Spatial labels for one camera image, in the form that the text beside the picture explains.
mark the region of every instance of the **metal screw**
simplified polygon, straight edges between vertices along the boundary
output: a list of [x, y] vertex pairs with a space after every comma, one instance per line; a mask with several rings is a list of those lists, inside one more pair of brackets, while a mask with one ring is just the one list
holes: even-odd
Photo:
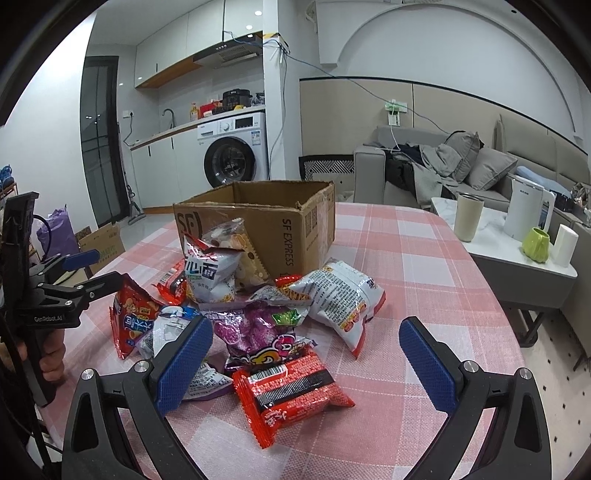
[[134, 365], [134, 370], [139, 373], [145, 372], [148, 368], [150, 368], [150, 363], [146, 360], [140, 360]]
[[82, 380], [90, 380], [92, 377], [94, 377], [95, 375], [95, 371], [91, 368], [87, 368], [86, 370], [84, 370], [82, 372], [82, 375], [80, 376], [80, 378]]
[[531, 377], [533, 377], [531, 371], [527, 368], [520, 368], [519, 375], [521, 378], [525, 378], [526, 380], [529, 380]]
[[474, 373], [474, 372], [478, 372], [480, 370], [480, 367], [478, 366], [478, 364], [475, 361], [466, 360], [464, 362], [464, 369], [467, 372]]

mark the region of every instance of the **white kettle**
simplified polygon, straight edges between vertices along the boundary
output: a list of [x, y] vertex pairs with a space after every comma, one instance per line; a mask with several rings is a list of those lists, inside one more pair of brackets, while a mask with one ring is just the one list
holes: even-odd
[[512, 185], [513, 194], [505, 220], [505, 233], [522, 242], [530, 230], [540, 224], [544, 202], [548, 202], [548, 215], [544, 224], [544, 232], [548, 232], [556, 195], [544, 190], [542, 185], [518, 176], [513, 176]]

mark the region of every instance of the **purple bag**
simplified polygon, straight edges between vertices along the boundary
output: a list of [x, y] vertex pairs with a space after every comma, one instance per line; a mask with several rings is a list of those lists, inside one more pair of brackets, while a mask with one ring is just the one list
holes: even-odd
[[37, 230], [37, 238], [41, 242], [43, 252], [47, 253], [47, 258], [52, 257], [56, 254], [62, 255], [74, 255], [80, 252], [78, 242], [74, 236], [74, 230], [72, 230], [72, 224], [70, 223], [70, 217], [66, 208], [60, 208], [54, 210], [52, 214], [47, 218], [47, 223], [51, 228], [51, 245], [49, 252], [47, 252], [47, 245], [49, 244], [49, 233], [47, 227], [42, 225]]

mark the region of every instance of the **coffee table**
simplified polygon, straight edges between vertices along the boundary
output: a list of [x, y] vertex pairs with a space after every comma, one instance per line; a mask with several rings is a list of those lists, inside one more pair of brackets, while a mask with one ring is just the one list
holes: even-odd
[[[456, 200], [431, 199], [431, 211], [445, 220], [452, 230], [456, 209]], [[526, 257], [520, 250], [521, 242], [503, 231], [506, 217], [504, 212], [483, 208], [474, 239], [462, 244], [500, 304], [521, 311], [528, 331], [524, 335], [515, 335], [519, 345], [527, 348], [537, 341], [537, 330], [546, 314], [563, 305], [577, 279], [577, 271], [572, 265], [556, 265], [551, 258], [539, 264]], [[535, 320], [530, 310], [538, 312]]]

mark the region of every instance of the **washing machine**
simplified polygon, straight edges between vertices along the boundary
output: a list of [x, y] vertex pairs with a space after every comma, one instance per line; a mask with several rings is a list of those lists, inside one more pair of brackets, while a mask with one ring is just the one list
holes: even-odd
[[267, 180], [265, 112], [225, 117], [197, 127], [203, 169], [209, 184]]

